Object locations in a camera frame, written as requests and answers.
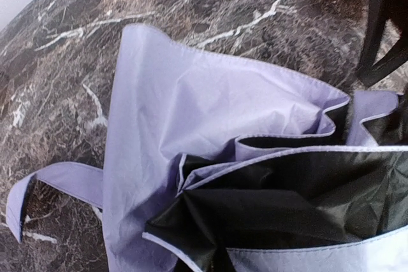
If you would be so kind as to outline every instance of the tote bag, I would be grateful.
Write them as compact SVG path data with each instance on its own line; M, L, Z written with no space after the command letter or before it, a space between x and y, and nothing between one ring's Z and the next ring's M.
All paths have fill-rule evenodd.
M36 180L103 209L109 271L406 271L405 97L124 29L103 169ZM347 130L347 113L353 119Z

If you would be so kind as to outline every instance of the lavender fabric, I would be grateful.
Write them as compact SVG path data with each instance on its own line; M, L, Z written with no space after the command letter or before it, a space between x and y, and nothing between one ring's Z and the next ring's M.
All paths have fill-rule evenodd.
M364 107L365 101L378 100L382 102ZM251 136L329 136L336 127L326 113L349 102L347 94L306 75L189 48L155 28L129 25L122 35L113 85L103 179L100 171L83 168L88 176L81 183L69 181L65 174L77 176L79 168L64 163L59 164L61 177L47 169L37 176L41 173L45 182L85 202L103 204L111 272L172 271L175 254L189 259L157 237L144 234L143 239L142 233L145 222L183 189L196 188L243 164L299 150L406 150L378 147L362 126L366 119L385 116L397 107L398 97L392 92L356 94L348 146L257 149L239 142ZM213 159L230 148L234 154L225 155L227 164L182 176L184 154ZM95 181L96 174L100 179ZM17 239L22 203L34 177L18 182L8 198L7 222ZM84 182L93 184L92 190L86 190ZM340 247L228 252L237 271L405 271L407 238L403 228ZM200 271L193 263L190 267Z

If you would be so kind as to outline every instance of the black chair leg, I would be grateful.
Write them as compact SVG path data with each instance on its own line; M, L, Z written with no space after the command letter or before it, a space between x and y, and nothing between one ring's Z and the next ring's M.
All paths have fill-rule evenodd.
M367 31L356 71L357 77L366 86L372 85L372 67L377 57L388 17L386 0L369 0Z

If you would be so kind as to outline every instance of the black fabric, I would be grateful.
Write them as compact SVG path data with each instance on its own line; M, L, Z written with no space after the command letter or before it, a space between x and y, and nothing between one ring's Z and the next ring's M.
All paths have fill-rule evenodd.
M21 224L21 226L24 226L24 224L26 222L26 217L25 216L27 216L28 204L30 202L30 198L31 198L31 196L33 194L33 190L34 190L35 186L36 186L36 177L33 176L30 179L30 182L28 183L27 191L26 191L26 193L24 195L23 205L21 207L21 214L20 214L20 224Z
M332 135L323 137L308 137L308 138L282 138L282 137L250 137L240 140L244 145L254 148L299 148L308 146L323 146L323 145L343 145L344 144L344 128L348 104L328 111L326 115L333 121L336 129ZM317 126L309 131L304 131L304 134L315 134Z
M408 91L388 116L365 122L383 145L408 140ZM328 138L251 138L257 148L342 144ZM217 164L187 156L183 175ZM289 249L365 240L408 224L408 152L300 152L243 166L198 189L185 190L145 231L186 254L206 272L235 269L227 248ZM176 272L190 271L179 261Z
M379 145L408 145L408 86L394 112L363 125Z

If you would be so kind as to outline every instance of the dark marble surface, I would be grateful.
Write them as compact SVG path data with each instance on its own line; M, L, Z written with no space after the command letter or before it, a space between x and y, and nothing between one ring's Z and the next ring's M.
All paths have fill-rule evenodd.
M35 0L0 33L0 271L107 271L100 213L37 184L19 245L6 196L58 161L102 167L123 27L144 22L190 46L267 61L342 90L354 69L367 0ZM398 34L390 25L382 53ZM402 90L405 68L377 84Z

